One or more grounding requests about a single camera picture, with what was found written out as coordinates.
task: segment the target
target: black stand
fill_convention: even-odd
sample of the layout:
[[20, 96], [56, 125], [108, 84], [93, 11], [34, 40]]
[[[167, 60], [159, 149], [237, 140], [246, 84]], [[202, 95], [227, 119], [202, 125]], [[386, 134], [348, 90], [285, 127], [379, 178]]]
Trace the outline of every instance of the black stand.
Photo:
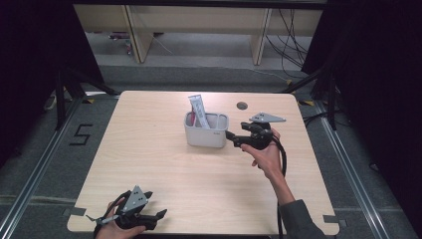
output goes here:
[[363, 26], [362, 24], [369, 14], [369, 7], [366, 4], [366, 0], [361, 0], [356, 4], [357, 6], [353, 9], [351, 18], [339, 34], [323, 66], [298, 83], [280, 92], [290, 94], [313, 80], [317, 80], [312, 90], [312, 97], [313, 99], [320, 99], [324, 92], [328, 93], [327, 119], [333, 130], [336, 130], [334, 121], [335, 76], [337, 76], [341, 64], [344, 63], [351, 50], [356, 35], [359, 34], [360, 27]]
[[118, 96], [120, 92], [117, 92], [106, 85], [94, 81], [86, 75], [77, 72], [71, 68], [64, 67], [56, 78], [56, 98], [57, 98], [57, 125], [56, 130], [62, 127], [63, 122], [66, 119], [66, 107], [65, 107], [65, 92], [64, 87], [69, 92], [73, 99], [81, 99], [86, 96], [84, 89], [81, 87], [81, 83], [88, 83], [99, 90], [111, 95]]

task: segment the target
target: toothpaste tube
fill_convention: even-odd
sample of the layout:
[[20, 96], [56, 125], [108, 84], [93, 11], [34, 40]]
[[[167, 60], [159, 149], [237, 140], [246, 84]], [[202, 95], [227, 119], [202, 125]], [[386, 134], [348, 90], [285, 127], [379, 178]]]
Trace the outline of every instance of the toothpaste tube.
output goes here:
[[205, 116], [205, 109], [204, 104], [202, 103], [201, 95], [191, 96], [189, 97], [189, 100], [193, 110], [195, 111], [195, 116], [201, 123], [201, 126], [203, 128], [210, 128], [207, 117]]

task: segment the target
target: sleeve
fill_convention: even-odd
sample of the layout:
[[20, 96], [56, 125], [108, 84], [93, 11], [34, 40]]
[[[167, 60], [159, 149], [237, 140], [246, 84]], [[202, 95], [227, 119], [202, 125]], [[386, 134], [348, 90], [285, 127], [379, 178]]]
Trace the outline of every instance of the sleeve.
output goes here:
[[287, 238], [326, 238], [313, 223], [310, 213], [302, 200], [279, 207], [287, 231]]

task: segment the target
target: light wood tabletop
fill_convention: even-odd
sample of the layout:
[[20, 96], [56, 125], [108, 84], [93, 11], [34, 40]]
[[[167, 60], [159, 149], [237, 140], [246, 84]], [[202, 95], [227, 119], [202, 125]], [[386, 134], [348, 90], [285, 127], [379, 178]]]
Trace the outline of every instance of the light wood tabletop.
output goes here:
[[[207, 113], [228, 116], [229, 131], [237, 135], [250, 135], [240, 123], [259, 112], [285, 118], [271, 126], [287, 153], [289, 187], [325, 235], [338, 233], [338, 224], [323, 220], [334, 212], [298, 104], [283, 94], [122, 93], [75, 206], [98, 218], [109, 202], [139, 185], [153, 192], [142, 214], [168, 209], [145, 233], [278, 234], [277, 198], [262, 170], [251, 166], [252, 156], [229, 140], [222, 148], [187, 143], [184, 117], [193, 95], [202, 96]], [[239, 110], [239, 102], [248, 107]], [[68, 222], [74, 232], [95, 226], [86, 216]]]

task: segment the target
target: hand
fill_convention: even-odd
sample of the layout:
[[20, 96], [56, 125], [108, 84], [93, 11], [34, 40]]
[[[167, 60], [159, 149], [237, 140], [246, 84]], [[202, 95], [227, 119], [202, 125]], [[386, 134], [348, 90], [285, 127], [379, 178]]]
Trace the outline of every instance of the hand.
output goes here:
[[[116, 204], [118, 206], [123, 201], [123, 198]], [[107, 218], [114, 216], [114, 209], [108, 214]], [[117, 224], [112, 221], [102, 227], [97, 235], [97, 239], [130, 239], [143, 231], [145, 231], [145, 226], [136, 226], [130, 229], [121, 229]]]
[[[280, 134], [273, 128], [271, 128], [273, 135], [277, 138], [280, 138]], [[282, 166], [280, 162], [280, 151], [277, 148], [275, 142], [271, 141], [270, 144], [262, 149], [257, 150], [248, 144], [240, 145], [243, 151], [248, 152], [254, 157], [254, 161], [252, 162], [252, 166], [258, 165], [261, 168], [266, 177], [270, 180], [282, 174]]]

